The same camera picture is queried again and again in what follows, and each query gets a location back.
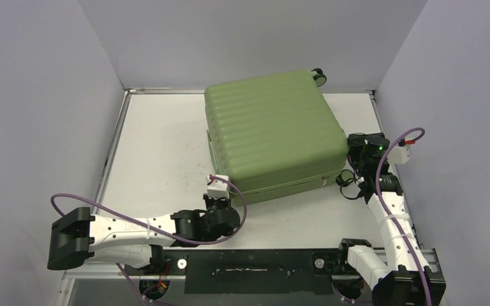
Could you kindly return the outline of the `green suitcase with blue lining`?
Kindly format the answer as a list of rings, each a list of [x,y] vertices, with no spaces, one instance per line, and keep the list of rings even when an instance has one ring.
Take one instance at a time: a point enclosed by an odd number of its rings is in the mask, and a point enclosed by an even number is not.
[[[346,134],[311,70],[210,85],[204,103],[212,165],[234,205],[329,186],[346,165]]]

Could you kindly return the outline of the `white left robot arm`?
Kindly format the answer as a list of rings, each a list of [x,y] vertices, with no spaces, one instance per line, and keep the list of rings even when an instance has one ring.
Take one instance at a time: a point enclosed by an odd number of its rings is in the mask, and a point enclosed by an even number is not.
[[[158,217],[132,218],[109,208],[94,214],[95,202],[68,194],[86,205],[51,225],[47,268],[71,270],[88,262],[116,263],[156,274],[165,267],[166,247],[198,247],[222,243],[243,226],[245,217],[228,198],[204,195],[205,208],[180,210]]]

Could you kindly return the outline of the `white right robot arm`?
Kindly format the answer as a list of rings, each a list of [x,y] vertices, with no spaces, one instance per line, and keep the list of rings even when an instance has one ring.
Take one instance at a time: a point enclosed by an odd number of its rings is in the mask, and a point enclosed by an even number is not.
[[[342,242],[336,266],[345,273],[356,271],[372,290],[373,305],[440,305],[446,290],[441,272],[435,272],[423,255],[405,207],[403,188],[392,173],[389,155],[407,162],[415,140],[400,137],[395,143],[383,133],[350,134],[348,164],[355,185],[373,214],[384,244],[382,261],[363,241]]]

